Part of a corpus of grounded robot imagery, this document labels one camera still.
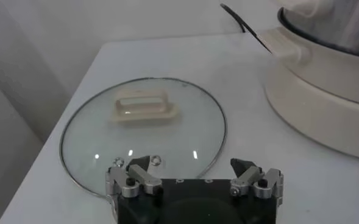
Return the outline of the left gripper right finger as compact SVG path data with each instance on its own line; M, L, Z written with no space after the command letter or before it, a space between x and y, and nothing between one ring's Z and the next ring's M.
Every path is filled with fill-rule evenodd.
M241 197L253 192L256 198L269 199L283 198L284 176L279 169L263 169L252 161L237 158L230 160L230 165L236 178L230 181L230 194L233 197Z

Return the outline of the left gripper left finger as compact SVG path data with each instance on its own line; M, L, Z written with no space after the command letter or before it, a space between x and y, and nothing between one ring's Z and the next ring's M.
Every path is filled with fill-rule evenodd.
M112 166L105 174L106 195L135 198L140 192L148 195L163 193L163 181L148 173L150 156L132 159L125 168Z

